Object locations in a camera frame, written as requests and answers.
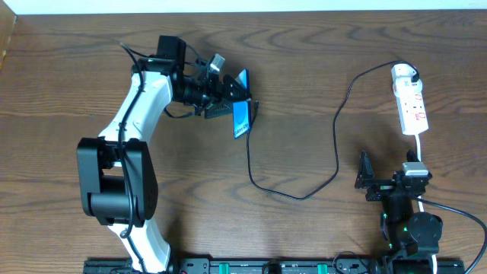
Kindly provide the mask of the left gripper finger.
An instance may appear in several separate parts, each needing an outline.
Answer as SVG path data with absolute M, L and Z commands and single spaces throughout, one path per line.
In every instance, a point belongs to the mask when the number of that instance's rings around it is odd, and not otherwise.
M 250 92 L 230 75 L 225 75 L 222 82 L 222 97 L 231 102 L 244 101 L 251 98 Z
M 212 119 L 218 116 L 232 114 L 233 104 L 226 100 L 212 102 L 205 107 L 204 113 L 206 119 Z

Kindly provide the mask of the blue Galaxy smartphone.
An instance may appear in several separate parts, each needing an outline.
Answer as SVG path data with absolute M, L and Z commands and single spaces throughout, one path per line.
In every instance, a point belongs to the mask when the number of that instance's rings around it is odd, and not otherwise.
M 236 82 L 245 91 L 245 99 L 233 102 L 234 138 L 240 138 L 250 129 L 250 73 L 244 69 L 236 78 Z

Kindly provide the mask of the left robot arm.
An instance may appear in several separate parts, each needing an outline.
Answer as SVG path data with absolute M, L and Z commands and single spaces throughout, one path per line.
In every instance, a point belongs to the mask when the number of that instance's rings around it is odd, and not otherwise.
M 221 76 L 225 59 L 198 56 L 196 71 L 185 73 L 189 45 L 179 37 L 161 35 L 157 52 L 144 55 L 122 48 L 133 61 L 129 92 L 109 125 L 96 138 L 77 146 L 78 177 L 84 213 L 117 234 L 138 273 L 177 273 L 171 247 L 153 219 L 158 182 L 149 143 L 168 105 L 193 108 L 207 119 L 231 114 L 234 137 L 251 129 L 250 73 Z

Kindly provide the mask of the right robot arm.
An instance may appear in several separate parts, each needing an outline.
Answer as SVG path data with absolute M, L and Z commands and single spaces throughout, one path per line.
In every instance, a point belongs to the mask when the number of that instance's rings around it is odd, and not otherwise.
M 365 189 L 369 202 L 380 202 L 380 228 L 390 250 L 369 266 L 371 273 L 428 273 L 434 270 L 432 257 L 439 252 L 443 222 L 427 212 L 416 212 L 412 201 L 425 192 L 432 178 L 413 151 L 406 154 L 402 169 L 389 180 L 377 179 L 366 151 L 360 155 L 356 189 Z

